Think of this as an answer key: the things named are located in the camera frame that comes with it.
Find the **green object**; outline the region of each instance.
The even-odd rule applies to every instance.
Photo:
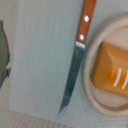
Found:
[[[3,81],[9,76],[10,69],[6,69],[10,61],[7,38],[3,30],[3,21],[0,20],[0,88]]]

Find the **kitchen knife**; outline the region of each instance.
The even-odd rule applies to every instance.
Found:
[[[84,3],[84,8],[83,8],[79,31],[76,39],[74,54],[73,54],[71,67],[68,75],[68,80],[67,80],[58,118],[61,118],[66,112],[67,106],[72,96],[72,92],[75,86],[80,64],[82,62],[82,58],[84,55],[85,41],[86,41],[88,30],[91,24],[95,5],[96,5],[96,0],[86,0]]]

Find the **orange food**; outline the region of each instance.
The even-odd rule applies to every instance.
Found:
[[[128,51],[101,43],[91,80],[98,89],[128,98]]]

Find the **knife handle rivet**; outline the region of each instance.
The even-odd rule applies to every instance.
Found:
[[[83,36],[83,35],[80,35],[80,39],[81,39],[81,40],[84,40],[84,36]]]
[[[86,22],[88,22],[88,21],[89,21],[89,17],[86,15],[86,16],[84,17],[84,20],[85,20]]]

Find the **plate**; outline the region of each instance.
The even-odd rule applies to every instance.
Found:
[[[123,116],[128,114],[128,98],[97,89],[91,82],[91,73],[102,42],[128,50],[128,17],[114,19],[96,33],[86,47],[84,61],[84,87],[92,105],[102,114]]]

